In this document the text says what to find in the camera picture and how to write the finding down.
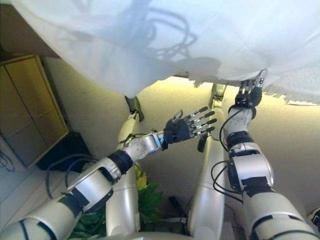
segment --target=green plant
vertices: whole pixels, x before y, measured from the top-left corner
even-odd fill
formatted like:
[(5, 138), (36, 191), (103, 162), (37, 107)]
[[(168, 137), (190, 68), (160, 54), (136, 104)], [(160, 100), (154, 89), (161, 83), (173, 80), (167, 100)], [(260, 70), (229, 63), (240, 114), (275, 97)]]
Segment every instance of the green plant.
[(152, 182), (138, 191), (138, 206), (142, 223), (159, 221), (158, 205), (162, 200), (162, 192), (155, 192), (157, 187), (158, 184)]
[(105, 205), (95, 212), (82, 215), (68, 239), (86, 240), (94, 235), (106, 236)]
[[(158, 184), (152, 182), (147, 184), (146, 173), (138, 166), (134, 166), (138, 186), (138, 210), (141, 223), (157, 222), (158, 205), (162, 200), (162, 192), (155, 192)], [(106, 236), (106, 206), (99, 208), (96, 212), (81, 216), (68, 239), (86, 240), (94, 235)]]

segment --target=robotic hand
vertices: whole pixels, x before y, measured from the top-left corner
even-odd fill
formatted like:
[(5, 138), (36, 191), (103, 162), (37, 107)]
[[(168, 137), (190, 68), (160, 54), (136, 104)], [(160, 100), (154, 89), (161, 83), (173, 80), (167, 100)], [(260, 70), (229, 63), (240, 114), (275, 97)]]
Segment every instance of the robotic hand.
[(153, 131), (140, 138), (134, 138), (122, 149), (101, 159), (80, 174), (72, 181), (66, 194), (46, 202), (21, 221), (5, 228), (0, 234), (0, 239), (66, 239), (83, 213), (96, 211), (112, 197), (112, 185), (119, 181), (135, 161), (159, 149), (167, 149), (168, 144), (213, 130), (209, 124), (214, 123), (215, 119), (196, 125), (214, 114), (209, 112), (200, 116), (200, 113), (207, 109), (203, 107), (182, 119), (180, 111), (168, 121), (164, 131)]
[(174, 115), (174, 117), (170, 119), (165, 125), (165, 128), (163, 130), (162, 148), (165, 150), (168, 148), (168, 144), (178, 143), (187, 139), (192, 139), (201, 134), (213, 131), (215, 127), (207, 127), (210, 124), (215, 123), (217, 121), (216, 118), (213, 118), (207, 122), (200, 123), (197, 125), (198, 122), (215, 114), (214, 111), (209, 111), (204, 115), (200, 115), (206, 110), (208, 110), (207, 106), (190, 113), (184, 118), (182, 118), (183, 111), (178, 111)]

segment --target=black strap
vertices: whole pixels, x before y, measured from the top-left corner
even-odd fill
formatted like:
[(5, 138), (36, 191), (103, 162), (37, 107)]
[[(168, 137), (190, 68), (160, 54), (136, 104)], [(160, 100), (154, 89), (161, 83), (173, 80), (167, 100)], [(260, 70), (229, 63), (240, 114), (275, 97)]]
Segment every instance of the black strap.
[(28, 232), (27, 232), (26, 226), (25, 226), (25, 224), (24, 224), (24, 221), (23, 221), (23, 220), (21, 220), (21, 221), (19, 221), (19, 223), (21, 224), (21, 227), (22, 227), (22, 230), (23, 230), (24, 238), (25, 238), (26, 240), (29, 240)]
[(57, 240), (56, 235), (54, 234), (54, 232), (47, 226), (45, 225), (43, 222), (38, 222), (37, 224), (40, 228), (44, 229), (46, 231), (46, 233), (50, 236), (51, 240)]
[(274, 235), (273, 237), (270, 237), (268, 240), (274, 240), (278, 237), (281, 237), (285, 234), (294, 234), (294, 233), (299, 233), (299, 234), (308, 234), (308, 235), (312, 235), (312, 236), (315, 236), (317, 238), (319, 238), (315, 233), (313, 232), (310, 232), (310, 231), (305, 231), (305, 230), (289, 230), (289, 231), (284, 231), (284, 232), (280, 232), (276, 235)]

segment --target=cabinet door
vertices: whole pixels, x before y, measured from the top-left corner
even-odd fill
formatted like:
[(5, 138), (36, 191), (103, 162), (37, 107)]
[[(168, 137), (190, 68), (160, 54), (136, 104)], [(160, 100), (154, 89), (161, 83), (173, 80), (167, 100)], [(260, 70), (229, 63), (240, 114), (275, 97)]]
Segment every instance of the cabinet door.
[(35, 58), (6, 64), (5, 68), (48, 146), (66, 129), (61, 122)]
[(0, 131), (25, 166), (48, 147), (3, 66), (0, 69)]

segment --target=black speaker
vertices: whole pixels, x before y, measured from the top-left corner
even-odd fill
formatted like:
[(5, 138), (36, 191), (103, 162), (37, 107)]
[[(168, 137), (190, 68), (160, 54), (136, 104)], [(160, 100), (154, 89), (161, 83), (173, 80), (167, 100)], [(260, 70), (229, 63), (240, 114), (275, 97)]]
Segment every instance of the black speaker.
[[(50, 164), (73, 154), (86, 154), (91, 156), (91, 153), (79, 132), (69, 132), (46, 155), (44, 155), (36, 165), (41, 170), (47, 170)], [(68, 167), (79, 158), (80, 157), (72, 157), (56, 166), (53, 166), (51, 170), (66, 171)], [(84, 161), (78, 162), (71, 170), (81, 173), (84, 165)]]

